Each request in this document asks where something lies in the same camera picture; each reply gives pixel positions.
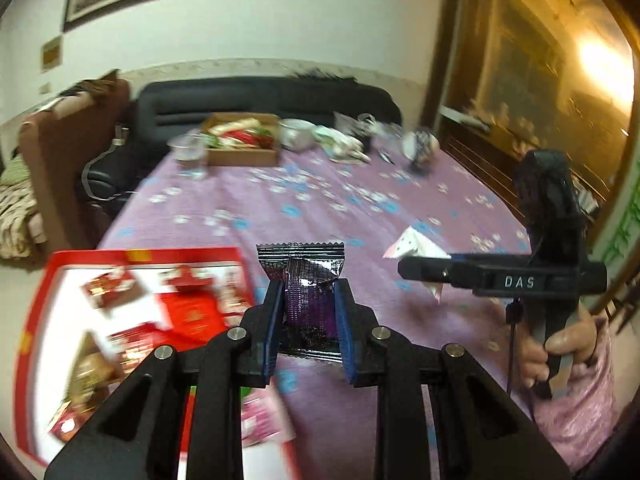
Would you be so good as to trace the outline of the right hand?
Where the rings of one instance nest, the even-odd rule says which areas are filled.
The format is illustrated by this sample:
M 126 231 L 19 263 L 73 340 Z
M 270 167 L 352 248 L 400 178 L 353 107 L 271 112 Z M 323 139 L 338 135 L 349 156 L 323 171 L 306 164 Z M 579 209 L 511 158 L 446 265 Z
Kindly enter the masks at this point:
M 597 326 L 591 313 L 578 308 L 578 321 L 550 336 L 544 344 L 532 336 L 525 322 L 515 330 L 515 349 L 518 371 L 523 385 L 533 388 L 537 382 L 549 378 L 548 357 L 571 354 L 575 364 L 587 362 L 597 345 Z

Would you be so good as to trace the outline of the pink sleeve forearm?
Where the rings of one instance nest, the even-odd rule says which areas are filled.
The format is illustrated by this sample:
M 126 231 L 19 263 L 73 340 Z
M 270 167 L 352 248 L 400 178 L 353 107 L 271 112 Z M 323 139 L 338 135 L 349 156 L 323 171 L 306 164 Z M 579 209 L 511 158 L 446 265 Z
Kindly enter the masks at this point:
M 565 396 L 532 400 L 538 429 L 574 474 L 593 459 L 612 434 L 618 419 L 608 321 L 594 319 L 596 346 L 589 361 L 572 368 Z

